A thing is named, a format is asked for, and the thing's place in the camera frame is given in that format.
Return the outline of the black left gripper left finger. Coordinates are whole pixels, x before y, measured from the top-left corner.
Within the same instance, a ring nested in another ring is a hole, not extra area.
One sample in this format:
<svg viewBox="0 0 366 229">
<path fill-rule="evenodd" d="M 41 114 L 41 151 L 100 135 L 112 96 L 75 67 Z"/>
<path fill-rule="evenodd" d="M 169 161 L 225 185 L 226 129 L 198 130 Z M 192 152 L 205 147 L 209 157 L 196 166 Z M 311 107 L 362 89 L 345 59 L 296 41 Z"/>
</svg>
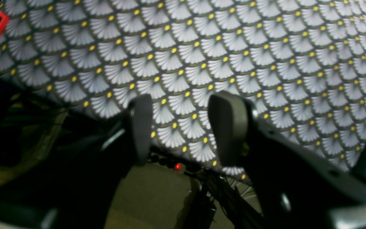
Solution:
<svg viewBox="0 0 366 229">
<path fill-rule="evenodd" d="M 152 117 L 151 96 L 141 95 L 116 116 L 62 136 L 49 159 L 58 169 L 40 228 L 103 229 L 120 181 L 134 165 L 146 163 Z"/>
</svg>

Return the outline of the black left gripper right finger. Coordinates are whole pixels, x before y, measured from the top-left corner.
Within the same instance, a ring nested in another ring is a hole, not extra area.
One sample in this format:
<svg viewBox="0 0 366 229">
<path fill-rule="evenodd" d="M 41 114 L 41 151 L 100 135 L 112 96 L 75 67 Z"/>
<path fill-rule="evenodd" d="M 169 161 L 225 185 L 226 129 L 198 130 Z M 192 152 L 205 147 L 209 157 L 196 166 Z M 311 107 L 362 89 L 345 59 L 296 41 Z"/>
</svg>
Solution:
<svg viewBox="0 0 366 229">
<path fill-rule="evenodd" d="M 208 118 L 223 166 L 244 169 L 269 229 L 366 229 L 366 184 L 286 139 L 250 100 L 209 97 Z"/>
</svg>

